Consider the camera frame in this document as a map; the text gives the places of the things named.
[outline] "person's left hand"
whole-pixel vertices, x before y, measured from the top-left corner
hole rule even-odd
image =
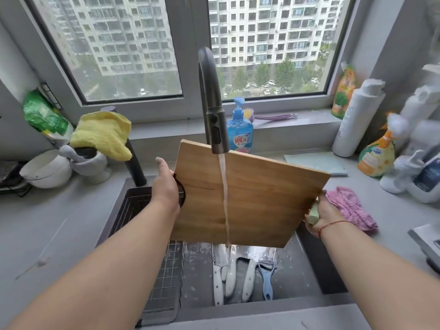
[[[159,174],[154,180],[151,191],[151,202],[157,202],[169,209],[176,217],[180,212],[179,188],[173,175],[169,170],[168,164],[163,158],[156,158]]]

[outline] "running water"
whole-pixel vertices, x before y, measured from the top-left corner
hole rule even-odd
[[[228,221],[228,183],[226,181],[226,161],[224,158],[224,154],[219,155],[220,162],[220,171],[221,171],[221,179],[223,181],[223,209],[224,209],[224,217],[226,219],[226,236],[228,237],[227,247],[228,250],[231,247],[231,241],[229,239],[229,221]]]

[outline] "blue soap bottle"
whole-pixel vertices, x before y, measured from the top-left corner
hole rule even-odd
[[[243,117],[243,109],[241,106],[245,104],[243,97],[234,98],[237,107],[232,113],[232,119],[226,122],[228,129],[229,148],[242,153],[250,154],[252,149],[252,132],[253,125]]]

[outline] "yellow towel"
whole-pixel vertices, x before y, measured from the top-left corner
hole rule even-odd
[[[97,111],[81,116],[70,138],[73,148],[93,147],[116,161],[128,161],[132,153],[125,146],[132,123],[124,116]]]

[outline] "window sill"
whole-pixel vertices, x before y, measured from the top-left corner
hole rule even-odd
[[[341,120],[334,117],[330,109],[294,113],[298,115],[297,119],[254,121],[253,153],[330,149]],[[130,133],[136,155],[143,163],[153,163],[157,156],[176,160],[181,139],[206,143],[203,119],[134,124]]]

